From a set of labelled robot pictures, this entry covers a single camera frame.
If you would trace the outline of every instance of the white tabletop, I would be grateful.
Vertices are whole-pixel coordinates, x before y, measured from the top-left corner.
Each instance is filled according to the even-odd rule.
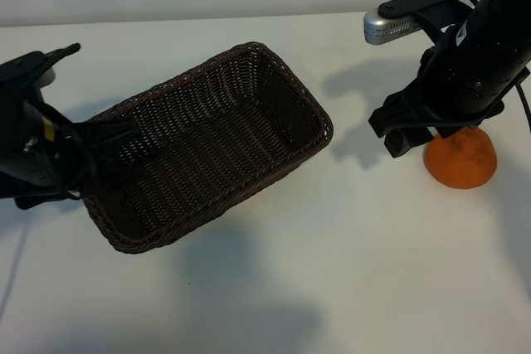
[[[334,122],[288,177],[177,243],[114,251],[74,202],[0,201],[2,354],[528,354],[531,137],[516,93],[484,123],[499,155],[457,191],[367,123],[416,74],[418,32],[370,46],[363,14],[0,29],[2,61],[80,42],[47,102],[76,121],[246,41]]]

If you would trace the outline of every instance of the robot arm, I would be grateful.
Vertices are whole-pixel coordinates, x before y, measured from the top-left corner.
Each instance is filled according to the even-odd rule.
[[[82,187],[100,190],[98,177],[112,172],[117,149],[134,134],[132,119],[75,124],[43,101],[52,66],[79,49],[34,51],[0,65],[0,198],[22,209],[77,199]]]
[[[445,138],[503,111],[503,97],[529,75],[531,31],[519,23],[531,15],[529,1],[480,0],[472,9],[459,0],[393,0],[368,13],[369,43],[419,29],[434,42],[417,78],[369,119],[394,158],[431,141],[429,127]]]

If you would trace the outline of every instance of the orange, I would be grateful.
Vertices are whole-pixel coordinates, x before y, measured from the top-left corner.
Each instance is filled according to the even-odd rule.
[[[481,129],[464,128],[428,143],[425,155],[428,172],[452,188],[469,189],[485,184],[498,167],[496,151]]]

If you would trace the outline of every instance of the sticker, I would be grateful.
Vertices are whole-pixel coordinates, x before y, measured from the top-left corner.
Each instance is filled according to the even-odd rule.
[[[51,142],[56,141],[56,129],[53,123],[44,116],[42,117],[42,122],[44,123],[44,138]]]
[[[457,36],[455,37],[455,43],[456,45],[460,45],[461,42],[466,38],[466,22],[463,24],[459,32],[457,32]]]

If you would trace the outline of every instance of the basket rim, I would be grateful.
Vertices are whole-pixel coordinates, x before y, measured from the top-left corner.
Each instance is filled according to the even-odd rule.
[[[203,62],[201,65],[191,68],[186,72],[161,84],[155,85],[154,87],[144,91],[143,93],[139,93],[129,97],[128,99],[122,101],[117,105],[114,105],[113,107],[107,109],[101,114],[96,115],[91,120],[107,120],[115,118],[116,116],[120,116],[125,112],[129,112],[132,109],[138,108],[139,106],[145,104],[154,97],[159,97],[160,95],[163,95],[169,92],[170,90],[174,90],[175,87],[179,87],[180,85],[184,85],[196,79],[198,76],[204,74],[205,72],[215,70],[220,64],[223,64],[227,60],[236,58],[244,53],[247,53],[248,51],[256,51],[258,53],[261,53],[263,56],[270,60],[272,68],[276,69],[277,72],[283,75],[286,79],[291,80],[293,84],[292,88],[296,90],[298,95],[301,96],[302,100],[310,107],[310,109],[315,115],[315,118],[319,121],[319,133],[316,134],[315,138],[312,141],[310,141],[303,147],[297,149],[292,153],[289,153],[288,155],[285,155],[282,158],[277,159],[270,165],[263,167],[254,174],[242,178],[238,183],[235,183],[231,187],[227,188],[224,192],[213,197],[209,201],[203,202],[201,205],[196,206],[184,215],[176,217],[168,224],[162,226],[157,230],[153,230],[147,235],[144,235],[138,239],[129,238],[128,236],[119,233],[118,230],[114,227],[114,224],[110,222],[112,221],[112,219],[108,217],[104,207],[97,204],[97,201],[92,199],[92,196],[87,196],[83,198],[84,201],[89,202],[89,212],[96,211],[95,213],[98,214],[99,217],[98,222],[96,224],[100,228],[102,234],[108,240],[111,240],[111,243],[113,241],[119,242],[121,244],[121,249],[124,250],[126,249],[125,246],[135,248],[138,245],[143,244],[144,242],[157,241],[157,237],[160,235],[164,235],[166,237],[166,240],[175,240],[175,235],[178,235],[178,233],[172,231],[174,231],[173,227],[177,223],[189,220],[199,213],[208,211],[210,208],[215,207],[218,202],[223,201],[226,198],[232,196],[235,192],[245,192],[250,190],[255,184],[262,181],[262,177],[270,174],[272,170],[278,170],[284,165],[289,165],[294,158],[301,158],[302,155],[305,153],[314,153],[313,150],[315,148],[317,148],[317,151],[319,151],[320,149],[326,147],[326,145],[332,139],[334,135],[334,126],[332,125],[332,121],[330,120],[330,117],[326,114],[326,112],[324,112],[323,108],[319,105],[319,103],[315,100],[314,96],[308,91],[306,86],[299,80],[299,78],[297,78],[297,76],[291,71],[291,69],[286,65],[286,63],[284,63],[266,45],[255,41],[234,46],[230,50],[224,51],[223,53]],[[102,230],[100,223],[105,224],[105,230]]]

